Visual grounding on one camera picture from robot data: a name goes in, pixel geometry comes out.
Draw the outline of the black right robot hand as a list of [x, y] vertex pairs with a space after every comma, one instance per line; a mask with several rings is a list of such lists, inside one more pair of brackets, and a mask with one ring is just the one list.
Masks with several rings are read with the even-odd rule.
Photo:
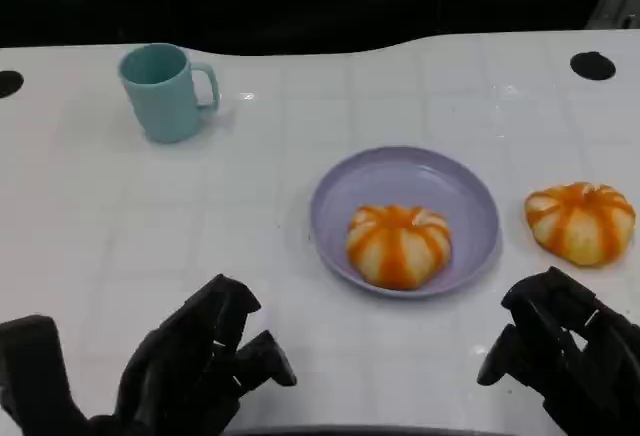
[[567, 435], [639, 432], [639, 327], [556, 267], [513, 285], [511, 314], [477, 381], [509, 375]]

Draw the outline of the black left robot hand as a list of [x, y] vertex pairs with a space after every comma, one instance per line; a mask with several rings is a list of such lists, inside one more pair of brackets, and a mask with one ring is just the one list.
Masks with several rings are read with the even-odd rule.
[[219, 435], [240, 400], [268, 381], [297, 377], [269, 331], [242, 341], [261, 305], [243, 283], [219, 274], [150, 331], [122, 374], [115, 415], [140, 435]]

